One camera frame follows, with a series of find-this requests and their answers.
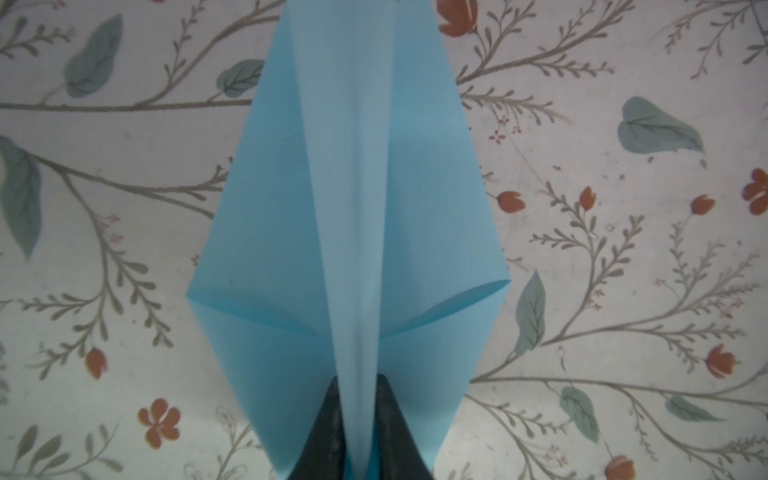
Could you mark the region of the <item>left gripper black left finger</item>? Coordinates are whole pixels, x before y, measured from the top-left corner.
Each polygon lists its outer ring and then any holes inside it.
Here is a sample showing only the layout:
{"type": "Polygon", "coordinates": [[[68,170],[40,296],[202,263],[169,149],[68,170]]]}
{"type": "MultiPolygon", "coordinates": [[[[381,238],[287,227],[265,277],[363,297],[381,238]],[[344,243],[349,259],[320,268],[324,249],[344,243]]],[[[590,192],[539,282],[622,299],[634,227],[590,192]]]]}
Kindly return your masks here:
{"type": "Polygon", "coordinates": [[[338,379],[334,378],[289,480],[343,480],[346,468],[338,379]]]}

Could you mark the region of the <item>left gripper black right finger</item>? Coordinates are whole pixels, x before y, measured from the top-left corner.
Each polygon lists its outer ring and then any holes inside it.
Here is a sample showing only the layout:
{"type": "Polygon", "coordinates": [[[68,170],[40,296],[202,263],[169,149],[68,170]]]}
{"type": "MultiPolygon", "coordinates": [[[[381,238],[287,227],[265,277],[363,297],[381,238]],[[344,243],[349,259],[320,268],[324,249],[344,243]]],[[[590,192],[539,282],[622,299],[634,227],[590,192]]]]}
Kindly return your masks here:
{"type": "Polygon", "coordinates": [[[375,452],[370,478],[432,480],[390,382],[378,374],[375,393],[375,452]]]}

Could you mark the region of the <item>light blue square paper sheet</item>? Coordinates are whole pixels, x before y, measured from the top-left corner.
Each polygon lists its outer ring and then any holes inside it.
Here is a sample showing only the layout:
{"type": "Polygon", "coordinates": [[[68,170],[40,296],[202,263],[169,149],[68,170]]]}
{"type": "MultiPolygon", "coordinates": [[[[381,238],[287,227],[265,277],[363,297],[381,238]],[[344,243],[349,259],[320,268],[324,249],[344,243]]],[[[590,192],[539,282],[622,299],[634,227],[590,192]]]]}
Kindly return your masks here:
{"type": "Polygon", "coordinates": [[[275,474],[378,374],[431,471],[510,277],[433,1],[290,1],[187,298],[275,474]]]}

